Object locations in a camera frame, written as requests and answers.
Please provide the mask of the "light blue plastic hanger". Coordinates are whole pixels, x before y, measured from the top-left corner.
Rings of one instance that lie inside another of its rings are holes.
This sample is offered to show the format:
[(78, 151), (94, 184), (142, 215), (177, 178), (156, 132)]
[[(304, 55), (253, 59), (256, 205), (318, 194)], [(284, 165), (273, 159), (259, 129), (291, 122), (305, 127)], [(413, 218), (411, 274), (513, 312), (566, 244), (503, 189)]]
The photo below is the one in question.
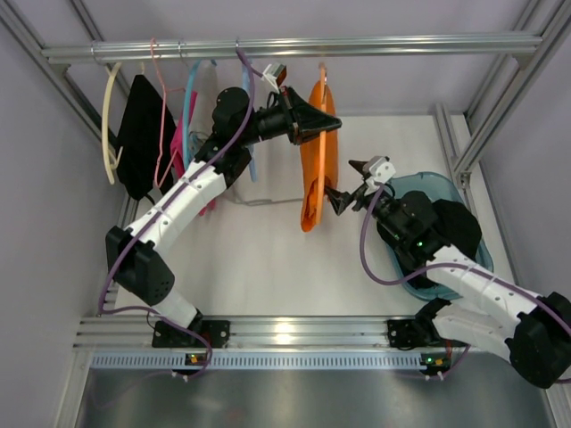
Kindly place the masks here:
[[(240, 58), (240, 62), (242, 63), (242, 89), (248, 95), (251, 95), (252, 89), (254, 88), (252, 79), (250, 78), (250, 69), (252, 68), (252, 62), (248, 59), (248, 57), (240, 47), (238, 41), (236, 41), (236, 49), (238, 57)], [(248, 145), (247, 148), (251, 156), (250, 162), (248, 164), (250, 179), (253, 182), (256, 182), (258, 180), (258, 174), (255, 163), (254, 148), (252, 144)]]

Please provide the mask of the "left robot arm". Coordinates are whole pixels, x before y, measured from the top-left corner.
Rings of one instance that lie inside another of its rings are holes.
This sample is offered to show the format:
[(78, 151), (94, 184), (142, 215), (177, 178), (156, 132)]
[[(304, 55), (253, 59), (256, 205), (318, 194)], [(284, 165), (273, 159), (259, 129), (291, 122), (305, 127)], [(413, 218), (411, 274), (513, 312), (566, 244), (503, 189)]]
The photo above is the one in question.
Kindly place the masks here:
[(172, 244), (247, 169), (249, 145), (279, 136), (301, 145), (342, 126), (333, 113), (310, 105), (290, 86), (279, 88), (273, 98), (269, 107), (255, 110), (242, 88), (221, 91), (211, 135), (186, 172), (144, 216), (125, 228), (111, 228), (105, 236), (105, 283), (118, 284), (144, 303), (144, 311), (193, 338), (199, 336), (203, 315), (175, 288), (164, 259)]

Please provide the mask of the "orange trousers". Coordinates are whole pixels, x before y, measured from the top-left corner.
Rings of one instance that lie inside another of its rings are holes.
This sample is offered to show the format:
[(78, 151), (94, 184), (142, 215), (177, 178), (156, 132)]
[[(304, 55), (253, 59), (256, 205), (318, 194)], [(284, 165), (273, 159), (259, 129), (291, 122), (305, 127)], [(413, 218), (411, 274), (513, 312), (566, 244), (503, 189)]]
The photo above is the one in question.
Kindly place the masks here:
[[(338, 183), (338, 135), (337, 131), (326, 133), (326, 186), (337, 188)], [(309, 233), (317, 224), (317, 199), (318, 199), (318, 175), (319, 175), (319, 137), (310, 140), (300, 147), (302, 176), (303, 176), (303, 201), (301, 211), (301, 229)], [(323, 213), (327, 197), (324, 197)]]

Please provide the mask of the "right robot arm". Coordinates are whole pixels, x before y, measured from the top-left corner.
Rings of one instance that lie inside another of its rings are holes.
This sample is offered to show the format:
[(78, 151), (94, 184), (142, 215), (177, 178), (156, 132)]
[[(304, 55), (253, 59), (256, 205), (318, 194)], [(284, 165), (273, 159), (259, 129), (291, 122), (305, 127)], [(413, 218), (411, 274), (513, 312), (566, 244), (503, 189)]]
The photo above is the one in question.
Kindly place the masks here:
[(569, 383), (569, 299), (519, 287), (476, 263), (452, 240), (459, 224), (442, 216), (441, 201), (419, 190), (395, 194), (395, 167), (389, 158), (350, 164), (362, 177), (357, 189), (325, 188), (335, 214), (347, 208), (365, 210), (360, 233), (367, 233), (370, 221), (376, 223), (407, 272), (403, 282), (423, 276), (459, 296), (435, 298), (415, 315), (413, 328), (423, 342), (458, 341), (494, 354), (538, 388)]

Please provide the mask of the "orange plastic hanger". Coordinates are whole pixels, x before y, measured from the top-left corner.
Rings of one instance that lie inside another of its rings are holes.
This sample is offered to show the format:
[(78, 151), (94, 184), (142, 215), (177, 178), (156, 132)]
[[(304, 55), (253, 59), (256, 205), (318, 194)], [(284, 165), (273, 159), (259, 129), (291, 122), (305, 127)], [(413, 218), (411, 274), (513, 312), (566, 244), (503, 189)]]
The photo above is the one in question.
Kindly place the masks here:
[[(319, 87), (321, 91), (320, 109), (327, 113), (327, 66), (324, 62), (319, 64)], [(321, 131), (319, 134), (319, 175), (318, 175), (318, 199), (317, 199), (317, 219), (316, 224), (319, 225), (322, 220), (325, 183), (326, 183), (326, 154), (327, 154), (327, 137), (326, 132)]]

